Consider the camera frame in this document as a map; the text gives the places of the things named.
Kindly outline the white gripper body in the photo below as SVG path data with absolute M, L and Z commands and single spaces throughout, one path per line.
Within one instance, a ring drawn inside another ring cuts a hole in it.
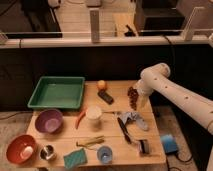
M 150 96 L 153 93 L 153 89 L 147 86 L 142 79 L 135 83 L 134 88 L 137 90 L 139 95 Z

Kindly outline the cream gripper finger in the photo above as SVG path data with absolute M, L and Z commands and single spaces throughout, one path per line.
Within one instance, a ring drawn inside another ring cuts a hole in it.
M 144 107 L 148 101 L 149 97 L 147 95 L 142 95 L 140 100 L 141 107 Z

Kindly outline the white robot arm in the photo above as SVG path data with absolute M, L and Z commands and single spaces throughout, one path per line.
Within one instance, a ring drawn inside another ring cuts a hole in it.
M 134 88 L 142 96 L 159 92 L 213 135 L 213 101 L 170 81 L 170 73 L 166 63 L 147 67 Z

